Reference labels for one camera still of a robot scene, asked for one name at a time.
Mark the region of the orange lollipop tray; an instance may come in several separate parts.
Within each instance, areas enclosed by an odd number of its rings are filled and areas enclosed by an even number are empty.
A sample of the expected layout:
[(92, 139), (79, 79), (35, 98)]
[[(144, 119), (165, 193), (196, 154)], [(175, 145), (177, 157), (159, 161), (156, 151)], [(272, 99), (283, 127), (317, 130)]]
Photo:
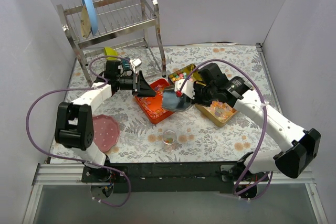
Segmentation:
[(150, 87), (156, 92), (155, 97), (135, 97), (136, 103), (152, 124), (158, 124), (174, 112), (162, 108), (163, 90), (170, 84), (165, 79), (158, 79)]

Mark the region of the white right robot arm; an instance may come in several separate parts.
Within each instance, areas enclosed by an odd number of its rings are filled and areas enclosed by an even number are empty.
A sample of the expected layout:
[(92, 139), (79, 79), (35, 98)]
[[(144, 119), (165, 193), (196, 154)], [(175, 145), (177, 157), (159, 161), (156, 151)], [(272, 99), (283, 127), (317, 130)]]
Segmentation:
[(316, 157), (321, 134), (306, 130), (268, 105), (250, 77), (228, 79), (221, 72), (218, 60), (209, 60), (195, 68), (201, 78), (194, 83), (193, 104), (210, 105), (213, 101), (228, 104), (241, 112), (268, 134), (278, 149), (245, 154), (232, 168), (231, 176), (251, 180), (258, 173), (279, 171), (289, 178), (297, 178)]

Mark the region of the metal scoop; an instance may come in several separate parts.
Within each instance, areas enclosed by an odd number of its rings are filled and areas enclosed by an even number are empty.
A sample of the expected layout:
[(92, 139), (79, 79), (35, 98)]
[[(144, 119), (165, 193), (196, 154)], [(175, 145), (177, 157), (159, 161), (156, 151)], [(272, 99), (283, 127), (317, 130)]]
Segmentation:
[(168, 111), (184, 112), (192, 107), (192, 100), (185, 94), (181, 97), (176, 95), (174, 86), (163, 89), (161, 107)]

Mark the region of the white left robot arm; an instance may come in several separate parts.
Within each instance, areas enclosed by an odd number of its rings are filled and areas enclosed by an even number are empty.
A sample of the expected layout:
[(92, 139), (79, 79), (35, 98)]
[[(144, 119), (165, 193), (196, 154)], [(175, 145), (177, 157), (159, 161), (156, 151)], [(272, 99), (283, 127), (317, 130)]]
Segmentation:
[(108, 60), (104, 72), (92, 73), (95, 82), (82, 96), (58, 106), (55, 141), (72, 148), (80, 157), (78, 162), (94, 168), (93, 175), (100, 182), (108, 181), (112, 170), (105, 165), (107, 156), (94, 143), (93, 112), (119, 90), (130, 90), (140, 98), (156, 96), (139, 70), (141, 64), (139, 58)]

